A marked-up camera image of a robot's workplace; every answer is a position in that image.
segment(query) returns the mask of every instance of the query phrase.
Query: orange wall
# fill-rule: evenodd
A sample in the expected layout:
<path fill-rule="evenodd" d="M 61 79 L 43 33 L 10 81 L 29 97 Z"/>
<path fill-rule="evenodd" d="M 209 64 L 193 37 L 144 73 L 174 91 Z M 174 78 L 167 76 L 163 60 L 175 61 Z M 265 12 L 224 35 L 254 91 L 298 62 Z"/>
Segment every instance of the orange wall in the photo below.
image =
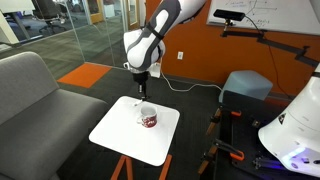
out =
<path fill-rule="evenodd" d="M 159 3 L 160 0 L 147 0 L 147 19 Z M 207 0 L 195 20 L 177 25 L 168 32 L 164 38 L 166 54 L 162 62 L 163 72 L 225 83 L 232 71 L 250 69 L 273 82 L 272 92 L 283 93 L 277 85 L 278 79 L 280 87 L 287 94 L 297 95 L 308 82 L 314 68 L 294 60 L 293 53 L 271 48 L 274 66 L 268 46 L 257 43 L 255 38 L 220 37 L 223 27 L 206 25 L 210 3 L 211 0 Z M 320 61 L 320 36 L 267 32 L 266 37 L 297 48 L 310 46 L 306 56 Z M 184 52 L 183 60 L 177 60 L 178 51 Z"/>

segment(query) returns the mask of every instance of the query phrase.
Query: red and white mug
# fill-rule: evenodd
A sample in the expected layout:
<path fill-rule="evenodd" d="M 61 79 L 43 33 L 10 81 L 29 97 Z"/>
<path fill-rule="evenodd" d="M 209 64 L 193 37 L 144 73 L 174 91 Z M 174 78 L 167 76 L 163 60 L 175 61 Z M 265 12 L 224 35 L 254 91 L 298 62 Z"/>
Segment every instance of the red and white mug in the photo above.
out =
<path fill-rule="evenodd" d="M 157 124 L 157 107 L 153 105 L 142 105 L 137 123 L 147 128 L 155 126 Z"/>

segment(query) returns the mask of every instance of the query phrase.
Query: gray couch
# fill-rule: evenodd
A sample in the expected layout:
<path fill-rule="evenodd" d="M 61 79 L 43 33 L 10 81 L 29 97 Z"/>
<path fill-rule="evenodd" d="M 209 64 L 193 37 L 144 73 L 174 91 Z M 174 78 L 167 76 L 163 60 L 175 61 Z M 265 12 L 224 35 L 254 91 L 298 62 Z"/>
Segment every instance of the gray couch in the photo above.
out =
<path fill-rule="evenodd" d="M 58 179 L 106 111 L 102 100 L 60 89 L 35 53 L 0 60 L 0 179 Z"/>

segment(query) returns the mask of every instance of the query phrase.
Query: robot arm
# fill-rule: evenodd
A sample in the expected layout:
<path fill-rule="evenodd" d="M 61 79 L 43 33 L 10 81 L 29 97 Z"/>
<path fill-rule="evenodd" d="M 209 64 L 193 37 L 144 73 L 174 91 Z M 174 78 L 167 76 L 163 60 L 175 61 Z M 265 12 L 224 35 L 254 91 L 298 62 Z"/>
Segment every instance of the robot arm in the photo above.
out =
<path fill-rule="evenodd" d="M 206 0 L 163 0 L 144 29 L 124 34 L 124 45 L 129 63 L 128 69 L 139 84 L 138 91 L 146 100 L 148 68 L 165 52 L 162 41 L 166 33 L 179 23 L 192 20 Z"/>

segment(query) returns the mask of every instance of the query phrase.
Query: orange floor mat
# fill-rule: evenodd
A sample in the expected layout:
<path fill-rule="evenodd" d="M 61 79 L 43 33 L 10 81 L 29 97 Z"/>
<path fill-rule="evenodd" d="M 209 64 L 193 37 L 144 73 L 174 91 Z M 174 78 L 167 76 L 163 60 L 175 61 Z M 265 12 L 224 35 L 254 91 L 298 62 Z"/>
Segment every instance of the orange floor mat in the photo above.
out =
<path fill-rule="evenodd" d="M 90 88 L 110 69 L 111 67 L 100 64 L 84 63 L 75 70 L 58 79 L 58 82 Z"/>

